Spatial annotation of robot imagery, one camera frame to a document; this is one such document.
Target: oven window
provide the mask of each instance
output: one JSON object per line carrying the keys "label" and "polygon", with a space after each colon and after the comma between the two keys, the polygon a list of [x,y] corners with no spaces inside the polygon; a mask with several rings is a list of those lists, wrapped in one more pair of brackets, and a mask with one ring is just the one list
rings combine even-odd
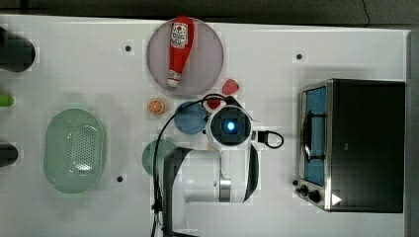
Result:
{"label": "oven window", "polygon": [[[326,87],[306,92],[305,114],[315,115],[326,113]],[[311,161],[304,159],[304,179],[319,186],[324,186],[324,135],[325,118],[314,117],[311,120]]]}

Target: mint green colander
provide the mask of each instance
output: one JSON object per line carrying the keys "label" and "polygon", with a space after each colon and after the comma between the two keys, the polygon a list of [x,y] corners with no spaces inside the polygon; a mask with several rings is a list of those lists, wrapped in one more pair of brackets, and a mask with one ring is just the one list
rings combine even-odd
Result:
{"label": "mint green colander", "polygon": [[88,112],[70,109],[55,116],[45,136],[43,171],[66,194],[91,188],[101,176],[104,130]]}

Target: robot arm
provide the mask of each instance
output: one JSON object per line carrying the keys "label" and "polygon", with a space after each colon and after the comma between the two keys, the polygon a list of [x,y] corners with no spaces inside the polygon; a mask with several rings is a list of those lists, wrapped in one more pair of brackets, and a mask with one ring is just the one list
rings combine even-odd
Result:
{"label": "robot arm", "polygon": [[186,203],[244,202],[256,190],[259,161],[252,142],[261,141],[248,114],[238,103],[227,103],[210,115],[206,131],[216,151],[178,147],[164,159],[159,172],[164,236],[192,236],[186,226]]}

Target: toaster oven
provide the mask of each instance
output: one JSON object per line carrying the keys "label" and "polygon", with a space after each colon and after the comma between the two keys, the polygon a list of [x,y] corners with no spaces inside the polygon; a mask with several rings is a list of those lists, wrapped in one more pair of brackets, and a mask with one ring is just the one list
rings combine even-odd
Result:
{"label": "toaster oven", "polygon": [[403,211],[404,82],[304,87],[298,119],[299,197],[327,211]]}

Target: white tabletop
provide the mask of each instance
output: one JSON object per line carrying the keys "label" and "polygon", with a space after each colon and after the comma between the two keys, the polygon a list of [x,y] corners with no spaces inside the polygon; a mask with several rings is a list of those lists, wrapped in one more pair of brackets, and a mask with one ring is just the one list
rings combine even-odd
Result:
{"label": "white tabletop", "polygon": [[[0,92],[17,104],[0,111],[0,141],[20,152],[0,168],[0,235],[149,236],[151,179],[141,153],[186,99],[174,98],[151,79],[148,40],[161,21],[0,16],[0,26],[37,48],[30,71],[0,71]],[[210,92],[226,78],[241,85],[238,100],[254,119],[280,131],[280,150],[263,150],[257,192],[244,204],[191,204],[190,228],[202,236],[403,236],[403,214],[329,213],[293,193],[297,176],[297,93],[329,78],[406,79],[407,31],[210,24],[224,46],[224,66]],[[130,45],[131,52],[125,51]],[[302,60],[295,56],[301,53]],[[170,111],[152,118],[151,98]],[[107,165],[91,190],[64,195],[43,174],[44,136],[59,112],[85,109],[107,133]],[[203,135],[166,137],[207,149]],[[118,183],[116,178],[125,179]]]}

